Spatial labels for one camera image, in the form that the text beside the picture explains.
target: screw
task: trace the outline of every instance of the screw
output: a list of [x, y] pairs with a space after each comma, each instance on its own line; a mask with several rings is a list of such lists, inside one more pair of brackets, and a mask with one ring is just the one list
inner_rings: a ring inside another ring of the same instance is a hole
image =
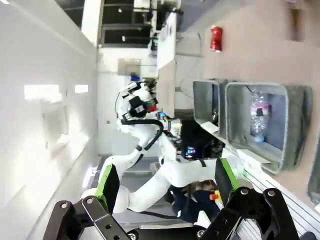
[[276, 193], [275, 193], [275, 191], [268, 191], [268, 195], [270, 196], [270, 197], [274, 197], [275, 195], [276, 195]]
[[200, 231], [198, 231], [198, 232], [196, 233], [196, 236], [197, 236], [198, 238], [201, 238], [201, 236], [202, 236], [204, 233], [205, 233], [205, 230], [200, 230]]
[[94, 201], [94, 200], [93, 200], [92, 198], [88, 198], [88, 199], [86, 200], [86, 203], [87, 203], [87, 204], [92, 204], [93, 201]]
[[241, 190], [242, 195], [247, 195], [249, 193], [248, 189], [244, 188]]
[[137, 240], [137, 236], [133, 233], [129, 233], [128, 236], [131, 238], [131, 240]]

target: bottle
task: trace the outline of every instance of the bottle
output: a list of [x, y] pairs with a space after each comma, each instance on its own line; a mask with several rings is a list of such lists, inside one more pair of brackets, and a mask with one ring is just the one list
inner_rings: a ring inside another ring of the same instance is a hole
[[251, 134], [256, 143], [263, 143], [269, 120], [268, 95], [255, 89], [251, 93]]

